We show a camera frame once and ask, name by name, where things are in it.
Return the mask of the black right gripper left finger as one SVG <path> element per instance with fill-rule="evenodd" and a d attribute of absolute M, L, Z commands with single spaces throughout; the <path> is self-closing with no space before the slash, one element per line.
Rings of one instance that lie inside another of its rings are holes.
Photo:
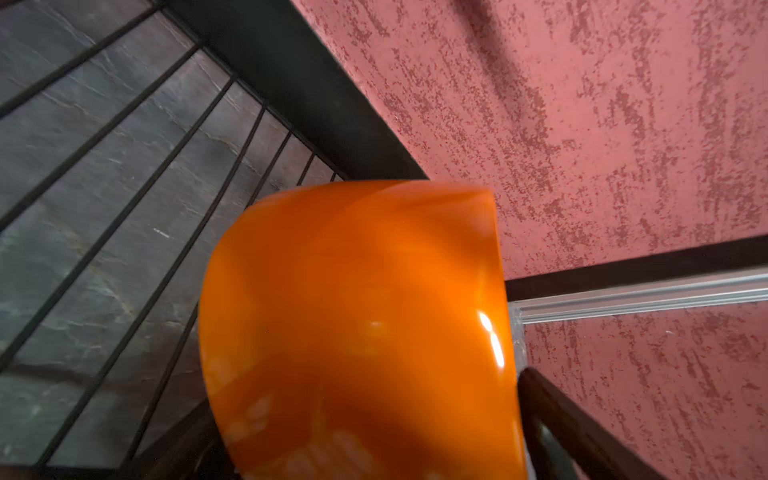
<path fill-rule="evenodd" d="M 239 479 L 207 400 L 113 474 L 114 479 Z"/>

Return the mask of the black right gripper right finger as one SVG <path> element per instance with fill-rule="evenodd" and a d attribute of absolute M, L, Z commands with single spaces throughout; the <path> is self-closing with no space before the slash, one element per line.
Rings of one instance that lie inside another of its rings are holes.
<path fill-rule="evenodd" d="M 517 382 L 524 438 L 538 479 L 661 479 L 564 392 L 532 367 Z"/>

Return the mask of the orange plastic bowl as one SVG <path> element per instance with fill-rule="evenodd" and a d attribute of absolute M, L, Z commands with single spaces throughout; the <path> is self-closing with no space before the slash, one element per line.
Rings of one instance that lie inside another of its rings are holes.
<path fill-rule="evenodd" d="M 216 245 L 199 302 L 211 409 L 245 479 L 523 479 L 493 193 L 299 187 Z"/>

